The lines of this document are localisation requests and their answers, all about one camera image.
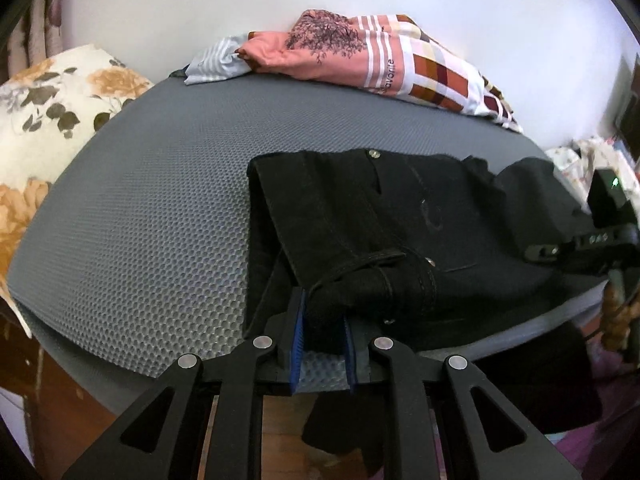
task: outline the curtain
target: curtain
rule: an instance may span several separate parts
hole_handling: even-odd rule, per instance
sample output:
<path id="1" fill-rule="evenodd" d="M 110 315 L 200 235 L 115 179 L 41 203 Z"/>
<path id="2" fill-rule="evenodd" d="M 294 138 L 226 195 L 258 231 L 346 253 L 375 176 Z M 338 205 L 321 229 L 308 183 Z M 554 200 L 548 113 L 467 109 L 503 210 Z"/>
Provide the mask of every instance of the curtain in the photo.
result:
<path id="1" fill-rule="evenodd" d="M 0 52 L 0 84 L 62 49 L 62 0 L 33 0 Z"/>

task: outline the black cloth on floor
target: black cloth on floor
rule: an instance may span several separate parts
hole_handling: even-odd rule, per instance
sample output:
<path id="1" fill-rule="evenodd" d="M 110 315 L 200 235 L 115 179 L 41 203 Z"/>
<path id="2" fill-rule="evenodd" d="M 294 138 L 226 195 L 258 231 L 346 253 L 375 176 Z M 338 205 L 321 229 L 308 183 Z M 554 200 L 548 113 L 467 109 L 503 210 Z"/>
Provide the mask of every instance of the black cloth on floor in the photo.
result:
<path id="1" fill-rule="evenodd" d="M 308 291 L 308 349 L 340 353 L 347 312 L 416 350 L 468 344 L 564 303 L 601 279 L 527 263 L 530 244 L 593 229 L 537 158 L 498 175 L 445 155 L 275 153 L 248 168 L 245 335 Z"/>
<path id="2" fill-rule="evenodd" d="M 475 364 L 542 433 L 569 431 L 602 417 L 582 333 L 571 323 Z M 320 394 L 302 439 L 332 454 L 361 449 L 373 475 L 382 466 L 384 421 L 380 395 Z"/>

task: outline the yellow floral bedding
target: yellow floral bedding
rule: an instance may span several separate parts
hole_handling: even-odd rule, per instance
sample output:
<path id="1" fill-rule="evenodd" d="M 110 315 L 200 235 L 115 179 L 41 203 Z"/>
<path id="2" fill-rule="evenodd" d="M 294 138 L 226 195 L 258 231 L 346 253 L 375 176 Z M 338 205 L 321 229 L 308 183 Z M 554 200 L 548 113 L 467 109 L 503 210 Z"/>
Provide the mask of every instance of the yellow floral bedding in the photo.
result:
<path id="1" fill-rule="evenodd" d="M 82 147 L 151 86 L 93 45 L 46 59 L 0 86 L 0 298 L 21 322 L 6 274 L 22 235 Z"/>

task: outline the honeycomb textured fabric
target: honeycomb textured fabric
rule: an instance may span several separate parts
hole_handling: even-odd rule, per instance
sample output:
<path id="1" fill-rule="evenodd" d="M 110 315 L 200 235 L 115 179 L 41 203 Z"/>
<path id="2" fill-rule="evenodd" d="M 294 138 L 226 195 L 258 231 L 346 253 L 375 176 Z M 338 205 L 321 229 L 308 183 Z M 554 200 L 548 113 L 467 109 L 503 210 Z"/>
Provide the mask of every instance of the honeycomb textured fabric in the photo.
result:
<path id="1" fill-rule="evenodd" d="M 8 283 L 21 308 L 84 350 L 155 377 L 178 356 L 241 340 L 246 167 L 262 153 L 378 148 L 486 158 L 545 155 L 480 119 L 270 75 L 169 78 L 105 124 L 60 176 Z M 344 363 L 308 354 L 303 388 L 339 388 Z"/>

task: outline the silver screw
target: silver screw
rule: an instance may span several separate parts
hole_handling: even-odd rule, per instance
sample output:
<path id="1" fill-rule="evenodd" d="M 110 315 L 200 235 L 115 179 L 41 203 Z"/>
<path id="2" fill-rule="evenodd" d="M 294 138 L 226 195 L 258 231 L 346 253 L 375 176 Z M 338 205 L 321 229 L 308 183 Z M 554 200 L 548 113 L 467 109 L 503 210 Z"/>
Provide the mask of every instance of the silver screw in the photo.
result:
<path id="1" fill-rule="evenodd" d="M 449 358 L 449 366 L 456 370 L 464 370 L 467 364 L 466 359 L 463 358 L 462 355 L 452 355 Z"/>
<path id="2" fill-rule="evenodd" d="M 193 368 L 198 362 L 198 358 L 193 354 L 181 355 L 178 359 L 178 366 L 180 368 Z"/>
<path id="3" fill-rule="evenodd" d="M 256 348 L 269 348 L 273 344 L 273 340 L 268 335 L 259 335 L 254 339 L 254 346 Z"/>
<path id="4" fill-rule="evenodd" d="M 377 337 L 373 345 L 381 350 L 389 350 L 394 345 L 394 340 L 388 337 Z"/>

